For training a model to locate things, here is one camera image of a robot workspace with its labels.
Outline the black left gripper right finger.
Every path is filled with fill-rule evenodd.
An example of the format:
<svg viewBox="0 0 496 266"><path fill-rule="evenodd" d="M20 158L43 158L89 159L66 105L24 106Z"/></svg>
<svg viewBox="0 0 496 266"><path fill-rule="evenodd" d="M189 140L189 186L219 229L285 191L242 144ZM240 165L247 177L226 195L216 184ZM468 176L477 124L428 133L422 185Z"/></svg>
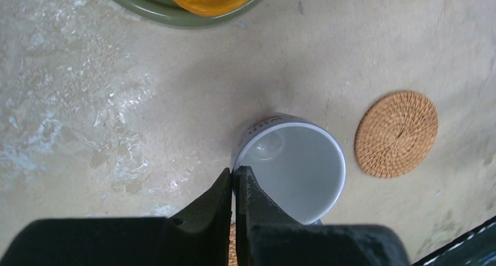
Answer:
<svg viewBox="0 0 496 266"><path fill-rule="evenodd" d="M232 177L238 265L410 265L386 226L298 223L261 189L251 167Z"/></svg>

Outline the green three-tier stand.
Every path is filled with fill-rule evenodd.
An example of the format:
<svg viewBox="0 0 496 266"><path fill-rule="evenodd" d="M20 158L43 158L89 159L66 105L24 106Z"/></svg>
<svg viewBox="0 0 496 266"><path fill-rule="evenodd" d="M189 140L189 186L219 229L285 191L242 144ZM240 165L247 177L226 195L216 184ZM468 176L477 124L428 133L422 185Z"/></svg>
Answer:
<svg viewBox="0 0 496 266"><path fill-rule="evenodd" d="M253 9L262 0L249 0L233 12L203 17L186 11L173 0L113 0L125 9L148 20L177 29L204 29L223 25Z"/></svg>

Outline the grey mug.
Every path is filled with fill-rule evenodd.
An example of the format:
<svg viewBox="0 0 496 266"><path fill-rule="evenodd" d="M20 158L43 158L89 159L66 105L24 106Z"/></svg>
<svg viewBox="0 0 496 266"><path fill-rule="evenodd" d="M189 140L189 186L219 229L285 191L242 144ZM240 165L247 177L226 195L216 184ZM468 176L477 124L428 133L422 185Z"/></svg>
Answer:
<svg viewBox="0 0 496 266"><path fill-rule="evenodd" d="M260 188L286 214L314 224L331 210L345 185L346 162L329 132L279 112L247 120L239 132L233 169L251 167Z"/></svg>

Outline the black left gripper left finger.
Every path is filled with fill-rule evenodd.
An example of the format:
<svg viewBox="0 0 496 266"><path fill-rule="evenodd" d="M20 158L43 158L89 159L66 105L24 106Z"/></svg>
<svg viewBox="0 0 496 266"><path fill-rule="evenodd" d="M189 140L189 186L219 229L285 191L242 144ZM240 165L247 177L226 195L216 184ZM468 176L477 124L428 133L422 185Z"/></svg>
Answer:
<svg viewBox="0 0 496 266"><path fill-rule="evenodd" d="M40 219L12 240L2 265L227 265L232 175L224 169L171 217Z"/></svg>

